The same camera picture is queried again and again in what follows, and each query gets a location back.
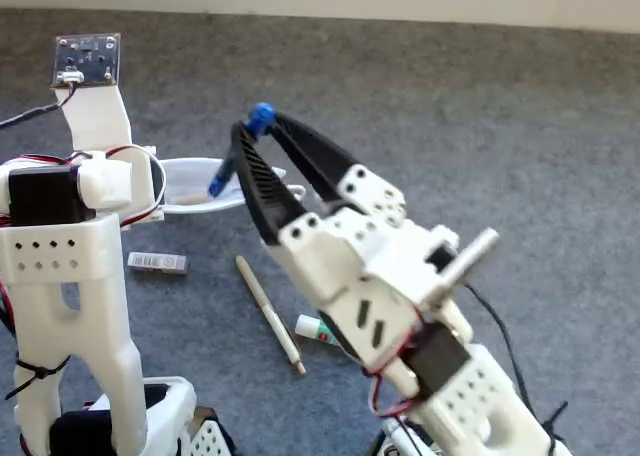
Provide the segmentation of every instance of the blue cap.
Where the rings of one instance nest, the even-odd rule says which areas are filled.
[[[247,131],[258,139],[276,120],[276,110],[269,103],[256,104],[249,113],[249,120],[245,123]]]

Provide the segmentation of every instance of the label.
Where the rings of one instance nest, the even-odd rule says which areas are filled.
[[[320,321],[320,324],[318,325],[316,338],[325,343],[335,344],[336,346],[340,346],[340,343],[338,343],[338,340],[336,339],[336,337],[331,333],[329,328],[327,328],[327,325],[324,324],[324,321]]]

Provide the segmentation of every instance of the marker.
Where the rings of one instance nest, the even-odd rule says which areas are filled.
[[[238,271],[240,271],[240,274],[244,278],[245,283],[247,283],[247,286],[249,286],[251,294],[253,294],[253,297],[256,298],[256,302],[258,303],[258,306],[260,306],[260,309],[262,310],[264,317],[267,319],[269,326],[271,326],[271,329],[273,329],[276,338],[278,338],[280,346],[282,346],[284,352],[287,353],[289,361],[291,361],[291,364],[295,366],[300,374],[306,374],[307,370],[302,365],[302,361],[300,361],[300,351],[298,351],[296,343],[291,338],[289,331],[287,331],[287,327],[273,310],[273,306],[271,306],[269,298],[267,298],[264,289],[262,289],[262,286],[260,286],[256,275],[253,274],[253,271],[251,271],[249,263],[247,263],[247,260],[242,256],[238,255],[236,256],[236,266],[238,267]]]
[[[254,140],[257,141],[275,120],[276,111],[273,109],[273,106],[269,103],[258,103],[253,107],[251,113],[249,113],[249,120],[244,123],[244,127],[249,134],[253,136]],[[215,198],[222,193],[235,172],[233,152],[232,149],[229,148],[222,164],[220,164],[220,168],[218,168],[218,172],[211,180],[211,184],[209,184],[209,194],[211,197]]]
[[[318,341],[322,341],[323,343],[333,344],[335,346],[340,346],[336,337],[331,333],[327,325],[324,324],[323,321],[317,318],[312,318],[311,316],[307,316],[305,314],[301,314],[298,316],[298,321],[296,321],[296,334],[300,336],[304,336],[309,339],[317,339]]]

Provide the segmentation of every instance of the red wire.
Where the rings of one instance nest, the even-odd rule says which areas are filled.
[[[25,454],[25,456],[32,456],[31,451],[29,450],[29,446],[27,446],[27,440],[24,439],[24,436],[20,435],[20,449]]]
[[[9,320],[11,324],[15,324],[13,320],[13,306],[11,305],[11,300],[9,299],[9,293],[7,292],[7,287],[0,281],[0,295],[2,295],[2,303],[4,304],[5,309],[7,310],[7,314],[9,315]]]
[[[411,340],[413,339],[413,328],[409,329],[409,331],[407,332],[407,335],[405,336],[405,338],[402,340],[402,344],[400,344],[400,346],[398,346],[398,349],[396,350],[395,353],[393,353],[393,356],[391,356],[382,366],[380,366],[378,369],[374,370],[374,371],[369,371],[368,375],[369,376],[379,376],[380,373],[382,373],[382,371],[384,371],[384,369],[389,366],[394,359],[396,359],[400,353],[402,351],[404,351],[404,349],[407,347],[407,345],[411,342]]]

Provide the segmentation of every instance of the black wire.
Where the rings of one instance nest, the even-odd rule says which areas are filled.
[[[555,449],[556,449],[556,440],[557,441],[562,441],[563,443],[566,444],[564,438],[562,438],[561,436],[556,434],[556,432],[555,432],[555,430],[553,428],[553,425],[556,422],[556,420],[560,417],[560,415],[567,409],[567,406],[568,406],[567,401],[564,401],[560,405],[560,407],[557,410],[555,410],[553,412],[553,414],[551,415],[551,417],[548,418],[546,421],[542,421],[541,422],[538,419],[538,417],[536,416],[536,413],[535,413],[535,411],[533,409],[533,405],[531,404],[531,400],[529,399],[529,393],[527,391],[527,385],[526,385],[526,383],[524,381],[524,377],[522,376],[522,370],[520,369],[520,365],[518,364],[518,361],[516,360],[515,353],[513,351],[513,346],[511,344],[511,337],[509,336],[509,330],[507,329],[507,325],[504,323],[502,318],[500,318],[500,315],[493,308],[493,306],[491,306],[489,301],[487,301],[485,298],[483,298],[480,295],[480,293],[473,286],[471,286],[470,284],[465,284],[465,288],[467,288],[471,292],[471,294],[473,294],[475,296],[475,298],[478,300],[478,302],[491,315],[493,320],[498,325],[498,328],[500,328],[500,332],[502,333],[502,337],[504,338],[504,342],[505,342],[505,344],[507,346],[507,351],[509,352],[509,359],[511,359],[511,365],[513,366],[513,372],[514,372],[515,377],[516,377],[516,382],[518,384],[518,390],[520,392],[520,397],[522,398],[522,402],[524,403],[524,405],[531,412],[531,414],[536,419],[536,421],[538,421],[538,423],[542,426],[544,431],[549,436],[549,439],[550,439],[551,442],[549,444],[549,451],[548,451],[547,454],[548,454],[548,456],[553,456],[553,454],[555,453]]]
[[[29,109],[29,110],[25,111],[24,113],[12,116],[9,119],[5,119],[4,121],[0,121],[0,130],[10,128],[10,127],[15,126],[17,124],[20,124],[20,123],[23,123],[23,122],[28,121],[30,119],[33,119],[33,118],[35,118],[37,116],[41,116],[43,114],[47,114],[47,113],[50,113],[52,111],[56,111],[57,109],[60,109],[62,106],[67,104],[67,102],[75,94],[77,88],[78,88],[77,84],[71,85],[70,86],[69,95],[64,100],[62,100],[60,102],[47,104],[45,106],[38,106],[36,108]]]
[[[527,391],[527,384],[524,381],[524,377],[522,376],[522,369],[520,369],[520,365],[516,359],[515,352],[513,351],[513,345],[511,344],[511,336],[509,335],[509,330],[507,329],[507,325],[502,321],[498,312],[491,306],[489,301],[484,299],[476,289],[470,284],[465,284],[465,287],[471,291],[471,294],[475,296],[478,302],[487,310],[487,312],[491,315],[493,320],[500,328],[500,332],[502,333],[502,337],[504,339],[504,343],[507,346],[507,351],[509,353],[509,359],[511,359],[511,365],[513,366],[513,372],[516,377],[516,382],[518,384],[518,391],[520,392],[520,397],[522,398],[522,402],[527,407],[527,409],[533,414],[533,416],[538,419],[536,413],[533,409],[533,405],[531,404],[531,399],[529,399],[529,392]]]
[[[415,442],[415,440],[411,436],[411,433],[409,433],[409,430],[407,429],[407,426],[402,422],[402,420],[400,419],[400,416],[395,416],[394,418],[398,422],[398,424],[400,425],[402,430],[404,431],[404,434],[406,434],[407,438],[409,438],[409,441],[411,441],[411,444],[413,445],[413,447],[415,448],[416,452],[418,453],[418,456],[422,456],[422,451],[420,451],[420,448],[418,448],[418,444]]]

